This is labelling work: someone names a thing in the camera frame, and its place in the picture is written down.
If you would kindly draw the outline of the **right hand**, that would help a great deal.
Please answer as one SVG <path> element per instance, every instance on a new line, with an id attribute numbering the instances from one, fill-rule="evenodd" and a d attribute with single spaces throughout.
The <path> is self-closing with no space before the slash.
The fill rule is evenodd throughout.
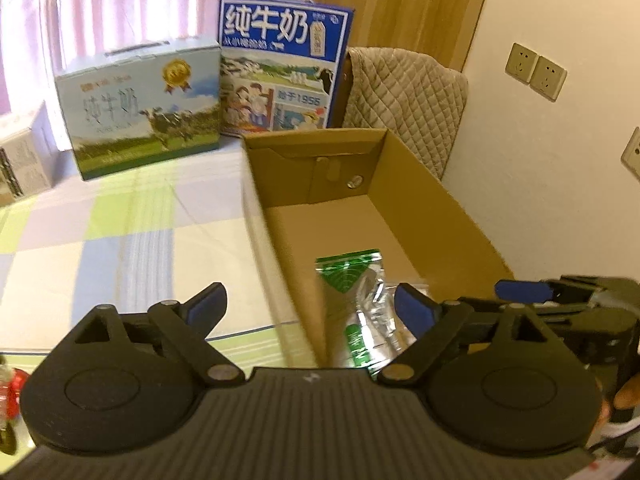
<path id="1" fill-rule="evenodd" d="M 602 398 L 598 425 L 605 424 L 611 417 L 612 409 L 630 410 L 640 404 L 640 375 L 634 375 L 616 392 L 613 403 Z"/>

